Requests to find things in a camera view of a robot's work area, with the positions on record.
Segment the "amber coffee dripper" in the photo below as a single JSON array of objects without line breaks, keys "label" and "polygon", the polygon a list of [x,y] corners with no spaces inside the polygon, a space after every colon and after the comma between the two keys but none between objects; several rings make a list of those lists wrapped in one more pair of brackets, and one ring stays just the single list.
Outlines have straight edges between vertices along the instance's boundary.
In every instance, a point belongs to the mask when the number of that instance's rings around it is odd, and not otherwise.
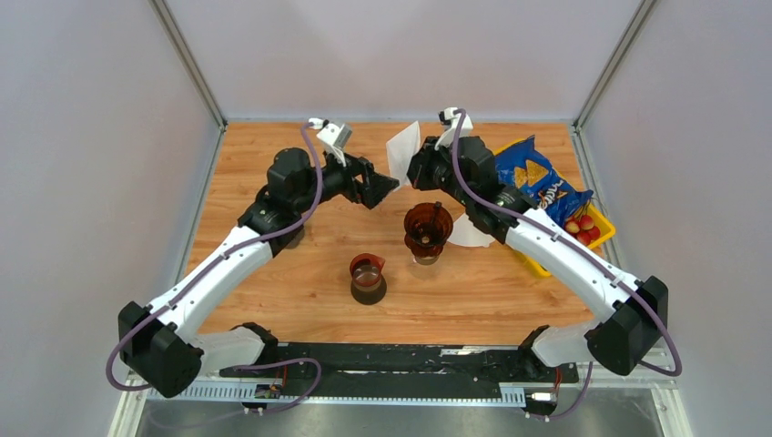
[{"label": "amber coffee dripper", "polygon": [[453,218],[440,201],[415,205],[404,216],[404,243],[411,251],[441,255],[450,237]]}]

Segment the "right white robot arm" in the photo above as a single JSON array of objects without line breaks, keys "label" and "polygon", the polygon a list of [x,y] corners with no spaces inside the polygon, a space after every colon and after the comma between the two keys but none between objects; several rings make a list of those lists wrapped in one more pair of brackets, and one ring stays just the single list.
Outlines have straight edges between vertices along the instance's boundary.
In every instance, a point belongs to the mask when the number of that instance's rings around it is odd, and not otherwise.
[{"label": "right white robot arm", "polygon": [[638,366],[671,377],[681,374],[678,357],[670,370],[645,359],[659,340],[674,345],[666,327],[664,282],[655,276],[640,280],[600,258],[534,199],[501,183],[494,155],[479,137],[462,137],[456,149],[427,137],[421,147],[391,163],[413,188],[440,190],[462,204],[475,228],[534,259],[592,312],[589,322],[534,330],[519,357],[525,376],[539,381],[562,364],[590,361],[622,376]]}]

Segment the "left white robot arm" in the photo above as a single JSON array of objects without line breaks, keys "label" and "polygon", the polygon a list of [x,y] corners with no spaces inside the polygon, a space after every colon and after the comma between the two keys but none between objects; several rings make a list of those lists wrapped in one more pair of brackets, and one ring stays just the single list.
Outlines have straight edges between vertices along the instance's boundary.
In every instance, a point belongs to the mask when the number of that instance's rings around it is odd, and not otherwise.
[{"label": "left white robot arm", "polygon": [[343,196],[373,209],[399,186],[366,158],[324,158],[319,166],[301,148],[281,150],[266,185],[218,248],[168,292],[147,305],[131,301],[119,312],[120,359],[150,388],[173,398],[204,373],[245,366],[266,377],[277,369],[276,340],[259,325],[214,334],[198,329],[244,279],[303,232],[301,220],[321,202]]}]

